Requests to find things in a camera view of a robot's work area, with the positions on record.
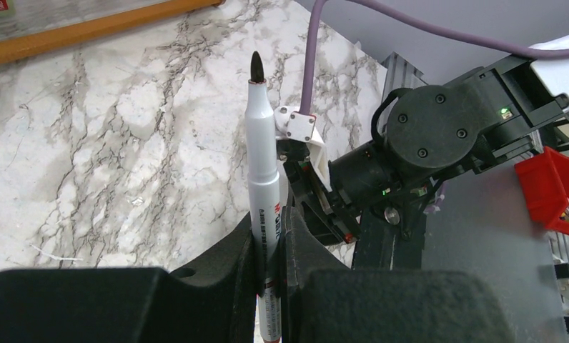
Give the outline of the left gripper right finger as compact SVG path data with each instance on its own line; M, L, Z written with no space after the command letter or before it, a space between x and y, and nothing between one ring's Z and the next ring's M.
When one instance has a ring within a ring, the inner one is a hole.
M284 342L513 342L489 286L462 272L352 270L281 213Z

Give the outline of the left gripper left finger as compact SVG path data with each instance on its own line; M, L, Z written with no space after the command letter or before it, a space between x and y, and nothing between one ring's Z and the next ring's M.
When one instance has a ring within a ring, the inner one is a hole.
M0 272L0 342L251 342L250 218L184 266Z

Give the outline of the white board marker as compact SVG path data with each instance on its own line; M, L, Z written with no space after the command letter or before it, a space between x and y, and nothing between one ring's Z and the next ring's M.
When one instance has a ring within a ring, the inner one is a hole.
M282 338L278 245L281 233L279 172L274 111L267 95L262 59L252 54L244 113L249 212L254 239L259 332L264 342Z

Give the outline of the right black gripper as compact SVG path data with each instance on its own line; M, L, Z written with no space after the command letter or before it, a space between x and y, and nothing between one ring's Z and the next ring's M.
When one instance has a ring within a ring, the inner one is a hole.
M290 186L289 204L297 208L310 233L323 245L356 242L360 225L332 185L328 192L309 162L308 149L294 141L277 141L277 157Z

